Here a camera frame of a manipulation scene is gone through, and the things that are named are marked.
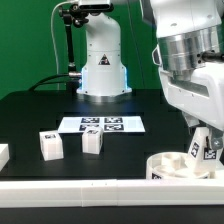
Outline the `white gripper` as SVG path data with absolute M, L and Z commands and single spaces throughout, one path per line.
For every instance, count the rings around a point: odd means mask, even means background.
M 169 73 L 158 69 L 167 102 L 210 125 L 209 147 L 224 147 L 224 64 L 206 63 L 192 72 L 190 81 L 174 82 Z

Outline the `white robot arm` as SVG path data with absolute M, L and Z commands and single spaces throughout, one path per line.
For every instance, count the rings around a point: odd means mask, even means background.
M 135 0 L 143 21 L 156 27 L 152 53 L 167 102 L 189 125 L 207 125 L 213 150 L 224 145 L 224 0 Z M 128 92 L 121 69 L 120 28 L 105 15 L 123 0 L 78 0 L 87 19 L 87 63 L 80 93 L 112 97 Z

